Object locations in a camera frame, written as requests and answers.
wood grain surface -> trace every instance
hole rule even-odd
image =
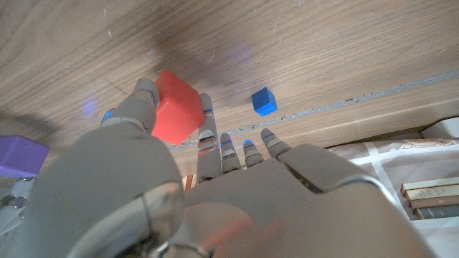
[[[46,166],[98,127],[139,77],[155,80],[163,69],[211,96],[223,133],[459,69],[459,4],[0,2],[0,133],[50,146]],[[417,127],[459,115],[458,84],[439,82],[270,129],[291,145],[328,146]],[[250,99],[262,87],[279,107],[264,118]],[[183,174],[195,172],[196,148],[171,151]]]

book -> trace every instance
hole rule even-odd
[[[459,216],[459,205],[425,207],[415,209],[418,219],[437,219]]]
[[[408,190],[405,197],[412,209],[459,204],[459,184]]]
[[[406,191],[409,191],[409,190],[436,187],[436,186],[449,186],[453,184],[459,184],[459,177],[418,181],[418,182],[412,182],[412,183],[403,183],[400,191],[402,192],[402,195],[404,196]]]

red cube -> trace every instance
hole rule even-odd
[[[204,123],[199,93],[168,70],[155,82],[160,103],[152,136],[181,144]]]

robot finger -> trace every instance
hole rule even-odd
[[[235,147],[232,144],[231,137],[227,133],[220,136],[220,148],[222,149],[222,172],[223,174],[241,169],[239,158],[237,157]]]
[[[250,139],[244,141],[245,165],[247,168],[263,162],[263,157]]]
[[[215,125],[214,111],[210,97],[202,93],[202,110],[204,112],[204,123],[199,127],[198,143],[198,183],[211,180],[222,175],[222,162],[217,138],[217,127]]]
[[[261,131],[261,138],[273,158],[277,158],[280,154],[291,149],[289,145],[277,138],[277,136],[267,128]]]

gray robotic arm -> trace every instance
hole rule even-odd
[[[381,183],[268,129],[264,161],[244,142],[242,170],[202,94],[199,184],[183,193],[151,136],[158,95],[134,93],[38,178],[12,257],[433,257]]]

